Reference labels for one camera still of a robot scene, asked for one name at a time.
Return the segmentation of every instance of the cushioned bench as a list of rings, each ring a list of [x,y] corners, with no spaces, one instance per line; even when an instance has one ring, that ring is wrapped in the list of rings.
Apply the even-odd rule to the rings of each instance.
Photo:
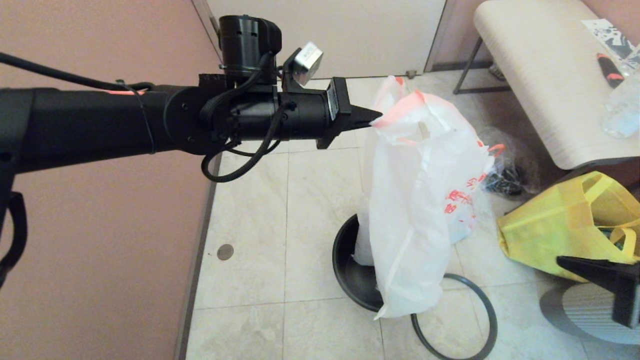
[[[474,17],[480,41],[565,170],[640,156],[637,133],[619,140],[600,129],[612,89],[596,53],[606,50],[580,22],[597,18],[579,0],[491,0]]]

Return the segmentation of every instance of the bench leg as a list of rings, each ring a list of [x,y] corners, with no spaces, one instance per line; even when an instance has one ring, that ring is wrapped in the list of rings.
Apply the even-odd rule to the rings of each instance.
[[[456,85],[456,88],[453,89],[453,94],[454,95],[458,95],[458,94],[474,94],[474,93],[481,93],[481,92],[500,92],[500,91],[510,91],[511,90],[511,87],[509,87],[509,86],[497,86],[497,87],[490,87],[490,88],[461,89],[462,82],[464,82],[465,78],[467,77],[467,73],[469,72],[469,68],[471,68],[471,64],[473,64],[474,59],[476,58],[476,55],[478,54],[478,50],[480,50],[480,45],[482,45],[482,38],[481,37],[478,38],[478,41],[476,42],[476,46],[474,47],[474,50],[471,53],[471,56],[469,57],[469,60],[467,61],[467,64],[465,65],[465,70],[462,72],[462,76],[460,76],[460,80],[458,80],[458,84]]]

